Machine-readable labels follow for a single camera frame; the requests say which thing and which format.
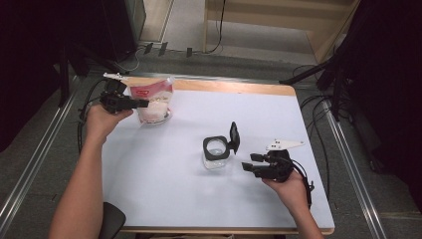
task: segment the white table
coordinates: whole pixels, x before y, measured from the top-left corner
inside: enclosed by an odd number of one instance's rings
[[[126,215],[123,231],[161,233],[297,233],[277,194],[241,162],[266,153],[274,138],[303,141],[291,148],[314,182],[311,212],[322,233],[334,224],[295,91],[270,86],[176,80],[172,118],[139,126],[120,122],[103,150],[105,201]],[[225,167],[205,168],[202,141],[224,135],[235,121],[241,139]]]

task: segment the wooden table edge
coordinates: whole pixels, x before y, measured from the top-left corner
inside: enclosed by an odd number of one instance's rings
[[[322,235],[331,235],[334,228],[320,228]],[[204,228],[204,227],[139,227],[123,226],[121,232],[129,233],[185,233],[185,234],[244,234],[244,235],[295,235],[297,228]]]
[[[159,78],[139,78],[130,77],[127,81],[123,81],[126,85],[140,86],[149,85],[162,81]],[[227,81],[209,81],[209,80],[186,80],[176,79],[173,83],[174,90],[179,91],[204,91],[204,92],[220,92],[220,93],[238,93],[238,94],[262,94],[295,97],[295,89],[285,85],[267,85],[259,83],[240,83]]]

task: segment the human hand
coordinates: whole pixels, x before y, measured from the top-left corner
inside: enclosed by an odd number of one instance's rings
[[[110,114],[101,105],[92,106],[87,117],[87,141],[103,144],[115,126],[132,114],[132,110]]]
[[[262,179],[265,184],[277,192],[282,202],[291,211],[308,209],[307,191],[303,178],[295,170],[292,171],[285,182],[272,179]]]

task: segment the cable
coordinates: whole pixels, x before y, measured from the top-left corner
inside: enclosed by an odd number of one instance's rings
[[[294,68],[294,69],[293,69],[293,71],[292,71],[292,76],[293,76],[293,77],[295,77],[295,76],[296,76],[296,75],[295,75],[295,72],[296,72],[298,69],[303,68],[303,67],[315,67],[315,65],[302,65],[302,66],[298,66],[298,67],[296,67],[296,68]],[[315,74],[314,74],[314,77],[316,78],[316,80],[318,80],[317,73],[315,73]]]
[[[220,31],[219,31],[219,40],[217,46],[211,51],[206,51],[204,54],[211,54],[220,46],[221,39],[223,38],[223,19],[224,19],[224,8],[226,7],[226,0],[223,1],[223,9],[221,10],[221,19],[220,19]]]
[[[323,119],[325,117],[325,115],[330,111],[330,109],[326,109],[326,110],[322,110],[320,111],[316,116],[322,114],[317,120],[316,122],[318,122],[319,120]],[[313,136],[313,131],[314,131],[314,121],[311,121],[308,125],[307,125],[307,131],[309,130],[309,127],[312,126],[311,131],[309,132],[308,136],[309,138],[311,138]]]
[[[97,85],[105,81],[107,81],[107,79],[102,78],[98,80],[95,84],[93,84],[93,86],[90,88],[90,91],[87,94],[83,107],[79,109],[80,111],[80,115],[79,115],[80,121],[78,122],[78,151],[79,153],[81,153],[82,151],[82,145],[83,145],[82,134],[83,134],[83,128],[84,128],[85,122],[87,120],[87,107],[90,103],[98,99],[98,98],[91,99],[91,95],[93,94],[93,91],[97,87]]]
[[[324,158],[325,158],[325,169],[326,169],[326,198],[327,198],[327,200],[329,200],[329,194],[330,194],[330,192],[329,192],[329,189],[330,189],[330,183],[329,183],[329,162],[328,162],[328,156],[327,156],[327,153],[326,153],[325,144],[323,143],[322,137],[320,136],[319,129],[317,128],[317,122],[316,122],[316,119],[315,119],[315,117],[314,117],[317,106],[318,106],[320,103],[322,103],[323,101],[325,101],[325,99],[320,100],[320,101],[319,101],[319,102],[318,102],[318,103],[314,106],[314,108],[313,108],[313,122],[314,122],[314,127],[315,127],[315,129],[316,129],[316,134],[317,134],[317,137],[319,138],[319,142],[320,142],[320,145],[321,145],[321,147],[322,147],[323,156],[324,156]]]
[[[292,159],[292,162],[294,162],[295,164],[297,164],[302,169],[302,172],[304,173],[304,175],[302,175],[302,177],[308,178],[307,171],[304,169],[304,167],[300,163],[298,163],[296,160],[293,160]]]
[[[301,111],[308,103],[310,103],[311,101],[316,100],[318,98],[330,99],[330,98],[332,98],[332,96],[311,96],[311,97],[308,97],[308,98],[304,99],[304,101],[301,103]]]
[[[132,69],[126,69],[126,68],[122,67],[121,65],[119,65],[119,64],[118,64],[118,62],[114,62],[114,63],[115,63],[118,67],[120,67],[121,69],[123,69],[123,70],[125,70],[125,71],[127,71],[127,72],[134,71],[134,70],[136,70],[136,69],[139,67],[139,58],[137,57],[137,53],[138,53],[140,50],[142,50],[142,49],[138,49],[138,50],[134,53],[134,56],[136,57],[136,67],[134,67],[134,68],[132,68]]]
[[[223,46],[220,46],[221,47],[221,51],[220,52],[218,52],[218,53],[203,53],[203,52],[201,52],[201,51],[193,51],[192,52],[192,54],[195,54],[195,55],[218,55],[218,54],[220,54],[222,51],[223,51]],[[160,49],[159,48],[152,48],[151,49],[151,52],[152,51],[157,51],[157,52],[159,52],[160,51]],[[177,53],[186,53],[186,51],[181,51],[181,50],[171,50],[171,49],[166,49],[165,50],[166,52],[177,52]]]

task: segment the food package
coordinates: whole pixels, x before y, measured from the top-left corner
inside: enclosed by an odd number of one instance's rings
[[[171,77],[151,84],[137,81],[127,84],[133,99],[149,100],[147,108],[136,109],[140,123],[160,124],[171,118],[168,105],[173,95],[173,82]]]

